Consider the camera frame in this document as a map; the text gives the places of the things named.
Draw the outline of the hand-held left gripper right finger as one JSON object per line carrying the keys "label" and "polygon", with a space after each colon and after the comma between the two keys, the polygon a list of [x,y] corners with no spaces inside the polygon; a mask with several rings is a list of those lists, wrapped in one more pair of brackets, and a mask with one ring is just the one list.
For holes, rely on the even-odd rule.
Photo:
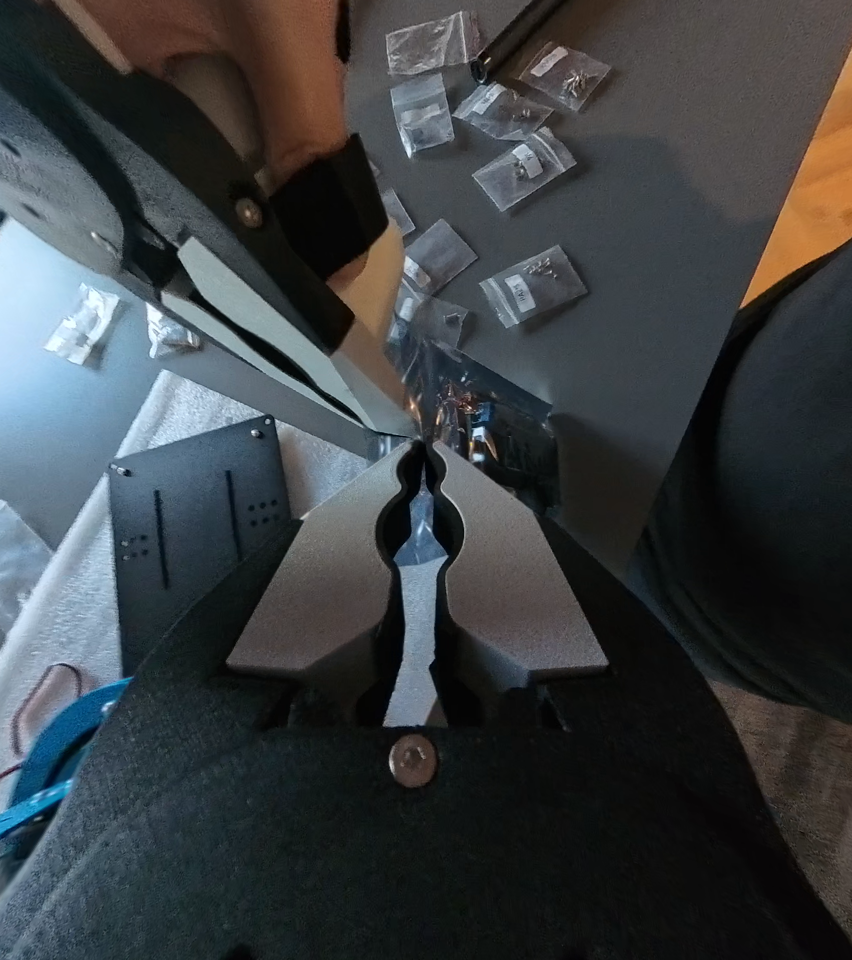
{"label": "hand-held left gripper right finger", "polygon": [[430,447],[432,531],[446,553],[435,663],[472,695],[599,675],[609,660],[539,522],[448,446]]}

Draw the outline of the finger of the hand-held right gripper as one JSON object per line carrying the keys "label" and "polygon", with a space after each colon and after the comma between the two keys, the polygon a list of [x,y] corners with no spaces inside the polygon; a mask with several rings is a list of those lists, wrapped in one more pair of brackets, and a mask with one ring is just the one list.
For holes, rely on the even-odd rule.
{"label": "finger of the hand-held right gripper", "polygon": [[357,318],[355,355],[325,355],[282,322],[280,326],[291,334],[293,354],[284,354],[230,323],[221,331],[225,345],[218,344],[199,329],[217,316],[200,310],[194,304],[194,294],[195,289],[169,289],[168,310],[257,374],[369,430],[398,436],[414,433],[400,376],[385,357],[392,311],[387,293],[347,291],[344,302]]}
{"label": "finger of the hand-held right gripper", "polygon": [[290,355],[294,347],[283,323],[322,354],[356,354],[356,315],[296,254],[280,255],[278,277],[248,254],[236,271],[193,236],[177,255],[195,289],[194,304],[217,316],[199,327],[217,344],[225,345],[221,331],[229,323]]}

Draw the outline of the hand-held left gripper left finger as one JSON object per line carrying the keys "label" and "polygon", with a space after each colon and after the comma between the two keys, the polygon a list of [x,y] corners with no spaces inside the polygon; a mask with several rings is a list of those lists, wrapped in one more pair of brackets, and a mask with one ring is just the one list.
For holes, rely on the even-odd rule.
{"label": "hand-held left gripper left finger", "polygon": [[415,497],[416,442],[407,441],[313,508],[227,667],[331,700],[389,700],[405,633],[395,556]]}

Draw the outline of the dark parts bag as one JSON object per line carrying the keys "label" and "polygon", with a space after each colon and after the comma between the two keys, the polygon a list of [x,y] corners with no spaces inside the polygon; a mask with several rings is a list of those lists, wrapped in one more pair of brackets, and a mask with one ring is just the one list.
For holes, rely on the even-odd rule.
{"label": "dark parts bag", "polygon": [[446,342],[398,328],[386,358],[424,444],[444,444],[528,509],[544,517],[561,504],[552,405]]}

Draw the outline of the blue toy robot arm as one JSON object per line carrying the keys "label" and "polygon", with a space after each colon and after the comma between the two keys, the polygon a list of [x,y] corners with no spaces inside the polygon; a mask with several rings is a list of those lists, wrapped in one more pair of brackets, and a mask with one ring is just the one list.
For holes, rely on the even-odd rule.
{"label": "blue toy robot arm", "polygon": [[17,870],[67,797],[93,736],[109,717],[130,678],[99,687],[66,705],[35,738],[0,811],[0,860]]}

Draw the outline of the dark grey desk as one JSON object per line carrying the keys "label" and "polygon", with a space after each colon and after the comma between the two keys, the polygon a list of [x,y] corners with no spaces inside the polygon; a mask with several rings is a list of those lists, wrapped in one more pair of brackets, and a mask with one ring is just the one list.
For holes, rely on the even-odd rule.
{"label": "dark grey desk", "polygon": [[[612,78],[585,119],[562,109],[573,172],[512,212],[472,179],[491,142],[466,132],[405,159],[393,124],[385,35],[447,6],[350,2],[349,116],[412,212],[478,253],[452,282],[485,315],[467,352],[554,403],[562,520],[623,561],[839,75],[852,2],[566,2],[505,66],[554,41],[611,60]],[[75,27],[52,2],[0,2],[0,28]],[[341,445],[372,436],[214,354],[281,419]]]}

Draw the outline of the person's right hand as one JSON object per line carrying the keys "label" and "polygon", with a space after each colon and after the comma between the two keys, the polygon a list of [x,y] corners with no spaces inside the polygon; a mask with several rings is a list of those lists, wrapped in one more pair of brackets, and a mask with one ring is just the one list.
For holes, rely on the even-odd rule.
{"label": "person's right hand", "polygon": [[365,327],[384,330],[404,255],[347,129],[348,2],[53,5],[115,69],[192,100],[253,167],[289,246]]}

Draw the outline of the black screwdriver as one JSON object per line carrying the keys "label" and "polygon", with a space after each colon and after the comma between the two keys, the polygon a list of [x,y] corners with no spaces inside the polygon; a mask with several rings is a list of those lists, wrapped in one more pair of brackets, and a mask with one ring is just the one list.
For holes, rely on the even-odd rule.
{"label": "black screwdriver", "polygon": [[470,75],[480,86],[497,77],[504,65],[559,11],[566,1],[529,1],[469,61]]}

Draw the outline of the black metal base plate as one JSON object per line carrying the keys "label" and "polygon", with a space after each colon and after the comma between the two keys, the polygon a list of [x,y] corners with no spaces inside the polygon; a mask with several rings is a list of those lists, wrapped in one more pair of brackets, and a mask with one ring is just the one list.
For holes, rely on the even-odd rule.
{"label": "black metal base plate", "polygon": [[276,420],[260,414],[114,461],[109,507],[120,675],[292,520]]}

